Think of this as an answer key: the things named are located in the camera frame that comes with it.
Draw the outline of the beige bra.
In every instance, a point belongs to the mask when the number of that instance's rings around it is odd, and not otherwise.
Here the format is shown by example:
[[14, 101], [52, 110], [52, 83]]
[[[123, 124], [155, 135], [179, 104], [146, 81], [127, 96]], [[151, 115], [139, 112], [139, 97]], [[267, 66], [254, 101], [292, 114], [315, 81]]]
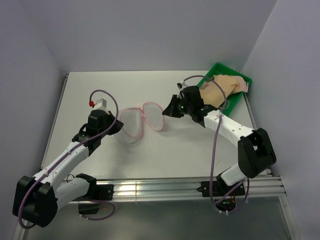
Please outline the beige bra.
[[206, 105], [212, 105], [215, 108], [220, 107], [224, 103], [225, 97], [214, 82], [221, 87], [226, 98], [231, 94], [239, 92], [241, 86], [236, 77], [222, 74], [215, 75], [213, 81], [203, 83], [199, 88], [200, 96]]

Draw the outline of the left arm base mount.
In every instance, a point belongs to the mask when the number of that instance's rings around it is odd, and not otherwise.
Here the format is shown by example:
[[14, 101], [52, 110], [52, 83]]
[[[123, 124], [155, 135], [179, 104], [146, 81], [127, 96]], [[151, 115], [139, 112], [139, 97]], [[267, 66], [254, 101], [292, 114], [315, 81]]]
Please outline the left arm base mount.
[[78, 197], [76, 201], [88, 203], [79, 203], [78, 212], [81, 215], [95, 215], [102, 207], [101, 201], [111, 201], [114, 193], [113, 184], [98, 184], [92, 193]]

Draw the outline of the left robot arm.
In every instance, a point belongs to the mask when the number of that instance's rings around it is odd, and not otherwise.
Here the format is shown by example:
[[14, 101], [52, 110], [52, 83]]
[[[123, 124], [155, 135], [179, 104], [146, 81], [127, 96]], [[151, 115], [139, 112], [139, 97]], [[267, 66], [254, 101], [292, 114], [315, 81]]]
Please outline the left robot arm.
[[89, 158], [105, 136], [118, 133], [123, 123], [117, 115], [103, 109], [92, 110], [71, 143], [50, 165], [32, 177], [23, 176], [16, 185], [12, 213], [27, 230], [48, 226], [58, 210], [81, 199], [101, 203], [96, 178], [80, 173], [64, 183], [71, 171]]

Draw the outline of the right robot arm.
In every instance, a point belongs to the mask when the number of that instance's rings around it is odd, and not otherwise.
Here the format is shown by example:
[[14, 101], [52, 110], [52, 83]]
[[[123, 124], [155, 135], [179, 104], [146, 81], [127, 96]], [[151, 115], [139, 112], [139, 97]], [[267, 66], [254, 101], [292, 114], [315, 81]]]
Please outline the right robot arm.
[[204, 128], [215, 132], [237, 147], [237, 163], [220, 174], [217, 191], [229, 194], [234, 184], [253, 179], [276, 163], [277, 158], [267, 131], [242, 125], [224, 115], [218, 108], [205, 104], [197, 86], [188, 86], [174, 94], [162, 112], [164, 116], [181, 118], [189, 115]]

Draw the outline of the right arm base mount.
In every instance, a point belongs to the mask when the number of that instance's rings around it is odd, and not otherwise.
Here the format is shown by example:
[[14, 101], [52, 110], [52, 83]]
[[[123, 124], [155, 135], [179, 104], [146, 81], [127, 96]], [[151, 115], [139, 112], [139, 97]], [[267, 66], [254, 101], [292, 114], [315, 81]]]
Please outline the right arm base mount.
[[237, 182], [231, 186], [226, 185], [222, 180], [202, 181], [197, 191], [204, 198], [210, 198], [219, 214], [237, 211], [246, 202], [249, 195], [249, 187], [245, 187], [244, 181]]

